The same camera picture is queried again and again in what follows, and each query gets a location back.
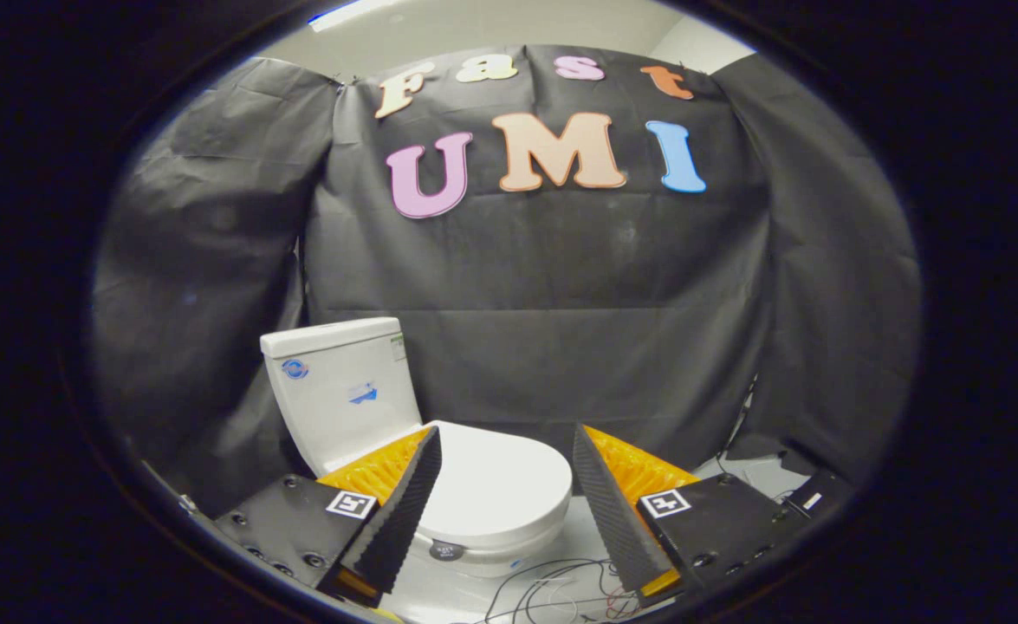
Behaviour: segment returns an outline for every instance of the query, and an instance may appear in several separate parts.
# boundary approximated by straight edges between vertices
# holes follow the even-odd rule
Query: toilet logo sticker
[[[307,375],[307,366],[299,359],[284,360],[282,371],[289,376],[289,379],[304,379],[304,376]]]
[[[448,542],[433,540],[433,548],[428,553],[438,561],[454,561],[466,552],[465,546],[451,545]]]
[[[335,495],[335,498],[332,499],[330,505],[328,505],[328,510],[331,513],[338,513],[339,515],[346,515],[349,517],[356,517],[358,520],[364,520],[364,518],[370,515],[370,510],[373,509],[375,501],[377,500],[378,499],[374,497],[366,497],[365,494],[340,491],[339,494]]]
[[[654,517],[663,517],[689,509],[689,503],[682,498],[682,494],[678,494],[678,490],[667,490],[666,493],[652,494],[639,500]]]
[[[358,386],[346,390],[347,402],[354,403],[355,405],[363,402],[363,400],[375,399],[378,399],[378,388],[374,387],[373,381],[359,383]]]

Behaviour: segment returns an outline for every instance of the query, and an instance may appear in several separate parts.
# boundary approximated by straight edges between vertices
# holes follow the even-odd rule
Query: toilet seat
[[[559,451],[455,422],[425,427],[433,426],[440,429],[443,459],[416,529],[422,537],[496,551],[561,525],[572,475]]]

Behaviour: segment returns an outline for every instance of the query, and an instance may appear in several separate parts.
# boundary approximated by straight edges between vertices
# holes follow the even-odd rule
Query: cable
[[[600,601],[608,601],[608,600],[609,600],[608,598],[604,598],[604,599],[581,599],[579,601],[567,601],[567,602],[553,602],[553,604],[535,605],[535,607],[532,607],[532,609],[543,609],[545,607],[561,607],[562,605],[567,605],[567,604],[586,604],[586,602],[600,602]],[[496,615],[487,615],[486,617],[484,617],[484,619],[480,619],[480,620],[477,620],[477,621],[471,621],[469,624],[489,624],[490,620],[496,620],[498,617],[504,617],[506,615],[512,615],[512,614],[514,614],[516,612],[520,612],[520,611],[525,611],[525,610],[524,609],[513,609],[512,611],[504,611],[502,613],[497,613]]]
[[[492,615],[494,607],[497,607],[498,598],[501,597],[501,592],[504,591],[505,586],[513,578],[527,572],[532,572],[534,569],[544,568],[544,566],[558,564],[558,563],[568,563],[568,562],[573,562],[573,563],[571,563],[571,565],[561,566],[558,569],[552,569],[552,571],[548,572],[547,574],[544,574],[544,576],[541,576],[535,580],[533,580],[532,583],[528,585],[528,587],[524,590],[523,595],[520,595],[520,600],[516,602],[515,609],[512,609],[511,611],[505,611],[503,613],[498,613],[497,615]],[[575,569],[588,568],[588,566],[590,565],[597,566],[597,571],[599,571],[599,575],[597,576],[597,588],[599,588],[599,591],[602,592],[602,594],[605,598],[583,599],[580,601],[571,600],[569,602],[557,602],[557,604],[553,604],[553,602],[550,602],[552,599],[554,599],[554,593],[556,593],[557,591],[561,591],[561,589],[568,583],[568,581],[571,581],[567,580],[567,583],[564,583],[563,585],[560,585],[556,589],[553,589],[551,595],[549,595],[548,604],[532,605],[532,601],[535,600],[536,593],[540,593],[540,589],[544,588],[544,586],[547,586],[550,583],[550,581],[559,580],[559,578],[557,577],[559,577],[560,575],[573,572],[575,571]],[[498,590],[493,593],[493,601],[490,602],[489,609],[486,610],[485,619],[476,621],[474,624],[490,624],[491,619],[496,619],[496,617],[501,617],[505,615],[512,615],[512,622],[513,624],[515,624],[516,614],[520,612],[524,612],[524,616],[527,617],[528,621],[530,621],[531,624],[536,624],[535,620],[532,619],[531,609],[540,609],[544,607],[556,607],[556,605],[568,605],[568,604],[574,605],[575,613],[572,616],[572,620],[576,620],[577,616],[583,615],[579,611],[579,604],[587,604],[587,602],[596,602],[601,600],[615,601],[624,599],[625,602],[622,605],[622,608],[620,608],[619,616],[628,617],[631,616],[631,613],[638,612],[638,605],[637,605],[637,607],[634,610],[632,610],[631,613],[625,613],[628,604],[630,604],[633,599],[636,599],[635,592],[629,591],[622,593],[621,592],[622,588],[620,587],[617,587],[616,591],[612,592],[609,592],[607,591],[607,589],[605,589],[604,580],[605,576],[607,576],[607,572],[608,576],[619,576],[619,574],[617,574],[616,572],[616,567],[613,565],[612,560],[608,560],[608,558],[604,558],[604,560],[592,560],[592,558],[584,558],[584,557],[564,558],[564,560],[553,560],[532,565],[530,568],[527,569],[521,569],[520,572],[516,572],[515,574],[501,581],[501,585],[498,586]]]
[[[724,451],[725,451],[724,449],[720,449],[720,452],[718,454],[716,454],[715,459],[716,459],[716,461],[718,461],[718,466],[720,467],[720,473],[722,473],[722,474],[731,474],[730,471],[724,469],[724,465],[720,462],[720,455],[723,455]]]
[[[533,583],[539,583],[540,581],[551,580],[551,578],[554,577],[554,576],[557,576],[557,575],[560,575],[560,574],[563,574],[563,573],[566,573],[566,572],[572,572],[575,569],[587,568],[587,566],[589,566],[589,565],[597,565],[601,569],[601,575],[599,576],[599,580],[597,581],[597,585],[599,586],[599,588],[601,588],[601,592],[602,593],[605,593],[605,595],[608,595],[608,592],[605,591],[604,585],[601,583],[601,578],[603,578],[604,574],[605,574],[605,566],[604,566],[604,564],[607,563],[607,561],[608,560],[590,560],[590,561],[588,561],[586,563],[579,563],[579,564],[574,564],[574,565],[568,565],[568,566],[565,566],[565,568],[557,569],[554,572],[549,572],[547,575],[542,576],[540,578],[536,578],[536,580],[533,581]],[[532,583],[531,587],[528,587],[524,591],[524,595],[520,597],[520,601],[517,602],[517,604],[516,604],[516,609],[520,609],[520,606],[523,604],[524,605],[524,607],[523,607],[524,616],[527,616],[527,620],[530,621],[531,624],[538,624],[535,622],[535,620],[532,619],[531,612],[528,611],[532,607],[532,599],[535,598],[536,593],[540,593],[540,587],[535,586],[535,584],[533,584],[533,583]],[[515,622],[516,622],[516,615],[513,614],[513,624],[515,624]]]
[[[510,580],[512,580],[513,578],[515,578],[517,576],[520,576],[520,574],[524,574],[525,572],[531,572],[533,569],[543,568],[545,565],[551,565],[553,563],[567,563],[569,561],[579,561],[579,562],[584,561],[584,562],[586,562],[586,564],[591,564],[591,563],[602,563],[604,560],[599,561],[599,560],[592,560],[592,558],[584,558],[584,557],[557,558],[556,560],[553,560],[553,561],[548,561],[548,562],[544,562],[544,563],[541,563],[541,564],[532,565],[531,568],[521,569],[520,572],[517,572],[517,573],[513,574],[512,576],[509,576],[508,578],[505,578],[505,580],[501,581],[501,585],[498,585],[498,590],[493,593],[493,601],[490,604],[490,608],[488,610],[486,610],[486,617],[485,617],[485,619],[479,620],[480,623],[482,624],[489,624],[490,623],[490,614],[493,613],[493,608],[496,607],[496,605],[498,604],[498,597],[501,595],[501,590],[505,588],[505,585],[508,584]],[[515,611],[508,611],[508,612],[503,613],[502,615],[506,615],[506,614],[509,614],[509,613],[515,613]]]

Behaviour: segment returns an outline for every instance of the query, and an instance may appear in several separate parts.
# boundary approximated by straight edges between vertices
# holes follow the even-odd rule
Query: white toilet
[[[473,576],[505,576],[561,530],[571,467],[547,444],[454,422],[422,422],[397,319],[264,335],[271,386],[317,477],[438,426],[443,462],[413,546]]]

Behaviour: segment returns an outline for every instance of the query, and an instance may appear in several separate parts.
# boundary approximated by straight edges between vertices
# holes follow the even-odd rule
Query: round sticker
[[[303,379],[307,375],[307,366],[299,359],[286,359],[282,362],[282,371],[289,379]]]
[[[449,545],[448,542],[433,538],[433,548],[431,548],[430,554],[439,561],[454,561],[461,557],[465,551],[463,546]]]

